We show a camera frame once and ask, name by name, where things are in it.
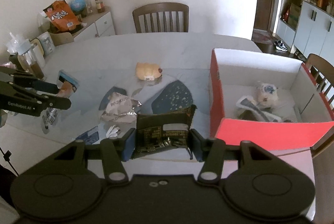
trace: brown liquid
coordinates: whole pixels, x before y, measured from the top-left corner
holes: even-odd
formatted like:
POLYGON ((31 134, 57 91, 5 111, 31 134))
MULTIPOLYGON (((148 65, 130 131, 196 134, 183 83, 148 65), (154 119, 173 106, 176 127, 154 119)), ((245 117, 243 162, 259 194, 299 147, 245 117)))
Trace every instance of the brown liquid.
POLYGON ((41 70, 41 67, 37 62, 34 62, 30 65, 32 74, 36 76, 38 79, 43 79, 44 78, 44 73, 41 70))

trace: table top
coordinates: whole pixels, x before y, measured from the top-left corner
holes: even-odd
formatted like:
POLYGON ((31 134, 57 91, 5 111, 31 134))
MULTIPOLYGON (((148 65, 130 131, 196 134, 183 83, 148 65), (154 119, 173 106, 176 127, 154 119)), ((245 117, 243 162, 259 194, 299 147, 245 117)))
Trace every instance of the table top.
MULTIPOLYGON (((80 83, 78 91, 70 98, 72 107, 62 113, 62 126, 45 135, 41 130, 41 117, 19 114, 9 117, 0 132, 6 131, 6 127, 15 127, 27 132, 27 138, 29 134, 33 134, 62 144, 73 141, 81 133, 96 126, 99 119, 96 111, 104 94, 126 76, 133 76, 137 62, 157 63, 165 74, 181 80, 193 94, 194 104, 199 111, 208 116, 207 86, 214 48, 260 52, 251 40, 202 33, 127 34, 58 46, 46 60, 43 69, 47 76, 46 81, 55 83, 58 71, 62 69, 80 83)), ((309 149, 273 153, 307 174, 314 182, 309 149)), ((197 176, 202 165, 190 161, 187 152, 181 149, 124 163, 129 175, 193 173, 197 176)), ((229 161, 224 165, 223 177, 227 177, 237 168, 235 161, 229 161)), ((98 167, 91 165, 90 169, 96 171, 98 167)), ((312 205, 308 214, 310 219, 314 212, 315 206, 312 205)))

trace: orange snack bag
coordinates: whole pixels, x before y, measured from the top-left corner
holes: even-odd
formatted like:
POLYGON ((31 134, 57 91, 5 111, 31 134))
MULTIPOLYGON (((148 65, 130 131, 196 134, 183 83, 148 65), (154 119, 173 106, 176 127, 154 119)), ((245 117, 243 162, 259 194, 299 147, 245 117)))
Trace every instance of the orange snack bag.
POLYGON ((55 1, 44 12, 60 32, 80 30, 81 24, 65 0, 55 1))

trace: cable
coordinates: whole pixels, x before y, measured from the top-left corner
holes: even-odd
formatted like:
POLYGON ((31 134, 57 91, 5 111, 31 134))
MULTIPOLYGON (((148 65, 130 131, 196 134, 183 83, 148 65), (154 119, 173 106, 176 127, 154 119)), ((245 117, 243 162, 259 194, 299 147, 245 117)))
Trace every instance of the cable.
POLYGON ((11 168, 15 171, 16 175, 19 176, 18 172, 16 171, 16 169, 13 167, 13 165, 11 164, 11 162, 10 162, 10 160, 9 160, 9 157, 12 155, 12 154, 10 153, 10 151, 8 151, 9 154, 10 154, 8 157, 6 157, 7 152, 4 153, 3 150, 1 149, 1 147, 0 147, 0 151, 1 151, 2 154, 3 154, 3 158, 5 159, 5 161, 8 162, 8 164, 11 166, 11 168))

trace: black snack package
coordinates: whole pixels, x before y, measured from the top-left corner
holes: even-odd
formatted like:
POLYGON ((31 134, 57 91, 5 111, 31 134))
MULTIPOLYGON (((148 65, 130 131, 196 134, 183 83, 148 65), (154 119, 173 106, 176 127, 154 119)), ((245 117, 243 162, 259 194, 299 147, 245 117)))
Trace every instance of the black snack package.
POLYGON ((136 148, 132 159, 174 148, 188 148, 195 105, 159 115, 137 115, 136 148))

